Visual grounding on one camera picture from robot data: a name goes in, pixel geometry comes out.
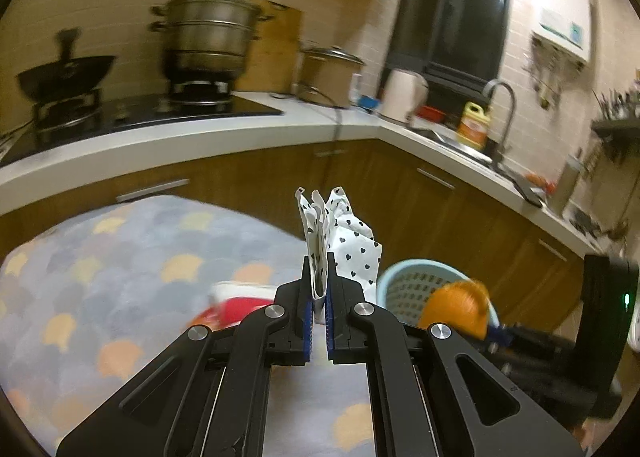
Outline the yellow detergent bottle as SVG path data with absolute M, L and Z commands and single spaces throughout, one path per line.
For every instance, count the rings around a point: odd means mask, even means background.
M 483 150 L 488 137 L 490 121 L 490 114 L 485 108 L 475 102 L 467 102 L 457 128 L 458 141 L 477 151 Z

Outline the stainless steel steamer pot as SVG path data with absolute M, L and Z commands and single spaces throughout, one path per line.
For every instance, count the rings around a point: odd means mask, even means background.
M 249 0 L 171 0 L 151 13 L 158 19 L 148 29 L 162 36 L 163 73 L 172 83 L 239 78 L 267 19 Z

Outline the wooden cutting board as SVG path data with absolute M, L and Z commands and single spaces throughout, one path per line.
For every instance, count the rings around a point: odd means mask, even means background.
M 235 90 L 288 94 L 294 81 L 304 14 L 273 1 L 247 1 L 257 5 L 262 13 L 246 55 L 245 70 L 235 81 Z

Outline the light blue perforated trash basket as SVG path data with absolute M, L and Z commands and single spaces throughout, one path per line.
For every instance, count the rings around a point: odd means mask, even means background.
M 390 266 L 378 278 L 375 298 L 380 307 L 392 312 L 403 323 L 418 327 L 418 320 L 430 295 L 454 281 L 475 281 L 444 263 L 412 259 Z M 488 329 L 498 328 L 498 314 L 489 299 Z

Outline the red paper cup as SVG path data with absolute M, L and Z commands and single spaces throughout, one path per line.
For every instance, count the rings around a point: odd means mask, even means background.
M 249 313 L 271 304 L 276 290 L 276 287 L 242 281 L 213 284 L 206 309 L 196 315 L 188 327 L 203 325 L 217 331 L 239 325 Z

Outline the black gas stove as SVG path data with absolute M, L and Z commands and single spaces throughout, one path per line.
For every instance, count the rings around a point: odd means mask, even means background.
M 2 165 L 91 137 L 198 119 L 280 116 L 280 110 L 230 93 L 224 82 L 176 85 L 167 94 L 97 102 L 98 91 L 85 99 L 59 102 L 26 131 L 1 157 Z

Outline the pastel scallop pattern tablecloth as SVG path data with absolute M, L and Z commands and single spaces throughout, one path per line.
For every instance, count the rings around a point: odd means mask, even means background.
M 213 284 L 277 288 L 306 251 L 257 218 L 175 196 L 70 218 L 2 263 L 2 391 L 53 455 L 206 309 Z

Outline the red plastic container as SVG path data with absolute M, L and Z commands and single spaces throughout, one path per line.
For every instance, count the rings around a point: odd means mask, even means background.
M 421 119 L 434 123 L 442 123 L 446 120 L 446 113 L 429 105 L 423 105 L 416 115 Z

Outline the black wall shelf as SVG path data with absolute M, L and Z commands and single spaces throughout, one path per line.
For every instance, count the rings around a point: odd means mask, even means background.
M 591 122 L 591 131 L 603 143 L 634 145 L 640 142 L 640 119 L 601 120 Z

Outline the black frying pan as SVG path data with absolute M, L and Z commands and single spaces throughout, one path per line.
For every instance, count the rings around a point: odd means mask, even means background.
M 80 35 L 79 28 L 60 30 L 55 35 L 58 59 L 17 76 L 22 93 L 32 102 L 44 105 L 88 94 L 110 72 L 116 59 L 113 55 L 75 56 Z

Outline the steel thermos bottle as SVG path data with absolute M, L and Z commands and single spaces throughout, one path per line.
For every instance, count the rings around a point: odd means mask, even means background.
M 582 171 L 584 166 L 578 157 L 570 156 L 566 159 L 559 180 L 556 182 L 555 191 L 548 200 L 548 209 L 551 213 L 558 217 L 562 216 Z

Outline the dark kitchen window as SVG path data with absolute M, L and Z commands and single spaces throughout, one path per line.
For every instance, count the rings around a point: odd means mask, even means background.
M 400 0 L 385 67 L 479 92 L 497 78 L 510 0 Z

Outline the white heart pattern paper bag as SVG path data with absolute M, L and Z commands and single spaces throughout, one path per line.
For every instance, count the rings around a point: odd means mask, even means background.
M 329 255 L 338 276 L 360 284 L 364 299 L 375 302 L 383 247 L 372 229 L 354 213 L 344 188 L 334 187 L 324 199 L 318 190 L 309 199 L 299 187 L 295 200 L 307 243 L 311 298 L 322 303 L 329 279 Z

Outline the white electric kettle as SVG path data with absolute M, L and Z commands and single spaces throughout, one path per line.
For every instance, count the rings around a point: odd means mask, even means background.
M 383 88 L 380 116 L 388 121 L 409 124 L 426 103 L 428 83 L 422 74 L 394 69 Z

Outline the white wall water heater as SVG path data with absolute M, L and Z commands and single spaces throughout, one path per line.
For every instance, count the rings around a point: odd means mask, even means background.
M 562 50 L 575 62 L 591 59 L 589 0 L 529 0 L 530 31 L 537 39 Z

